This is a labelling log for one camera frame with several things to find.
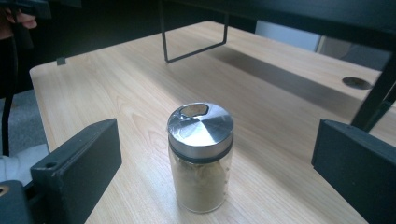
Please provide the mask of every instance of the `glass jar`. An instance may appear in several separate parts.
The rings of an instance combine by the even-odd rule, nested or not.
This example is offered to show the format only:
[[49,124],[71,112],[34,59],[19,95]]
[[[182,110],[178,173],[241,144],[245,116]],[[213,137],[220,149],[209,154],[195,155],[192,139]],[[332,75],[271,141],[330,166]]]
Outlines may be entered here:
[[220,207],[232,160],[231,115],[210,103],[183,105],[170,116],[168,134],[178,202],[196,213]]

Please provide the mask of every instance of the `metal lid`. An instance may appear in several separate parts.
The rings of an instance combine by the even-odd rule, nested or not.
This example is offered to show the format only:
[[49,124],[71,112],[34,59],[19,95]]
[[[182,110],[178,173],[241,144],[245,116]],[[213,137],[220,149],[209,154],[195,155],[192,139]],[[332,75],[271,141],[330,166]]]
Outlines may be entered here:
[[210,103],[183,105],[168,120],[172,150],[186,161],[206,163],[225,156],[233,143],[233,118]]

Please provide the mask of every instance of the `silver lid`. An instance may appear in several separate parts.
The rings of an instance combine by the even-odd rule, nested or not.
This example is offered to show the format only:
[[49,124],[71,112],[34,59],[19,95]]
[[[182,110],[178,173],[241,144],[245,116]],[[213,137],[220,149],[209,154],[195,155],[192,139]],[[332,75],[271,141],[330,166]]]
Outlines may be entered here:
[[233,118],[210,103],[183,105],[168,120],[172,150],[187,161],[220,159],[233,143]]

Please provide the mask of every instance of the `light wood tabletop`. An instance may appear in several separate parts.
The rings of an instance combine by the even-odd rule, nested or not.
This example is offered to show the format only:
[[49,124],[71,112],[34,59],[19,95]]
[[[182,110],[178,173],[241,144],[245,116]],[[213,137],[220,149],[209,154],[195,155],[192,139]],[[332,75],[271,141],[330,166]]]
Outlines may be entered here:
[[[167,32],[170,57],[220,42],[222,25]],[[365,223],[313,169],[320,119],[349,123],[378,71],[234,28],[226,45],[176,63],[153,35],[31,70],[49,148],[84,127],[117,118],[122,166],[90,223]],[[229,195],[198,215],[177,205],[166,123],[178,107],[212,102],[234,118]],[[372,130],[396,146],[393,107]]]

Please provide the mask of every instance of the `grey carpet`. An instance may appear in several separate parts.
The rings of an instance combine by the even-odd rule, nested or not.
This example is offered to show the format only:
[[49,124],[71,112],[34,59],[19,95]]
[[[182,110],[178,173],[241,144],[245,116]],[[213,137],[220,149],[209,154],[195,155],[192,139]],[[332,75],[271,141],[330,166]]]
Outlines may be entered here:
[[[4,99],[0,101],[1,116],[3,108]],[[47,143],[34,91],[24,91],[14,96],[8,125],[10,156],[28,147]]]

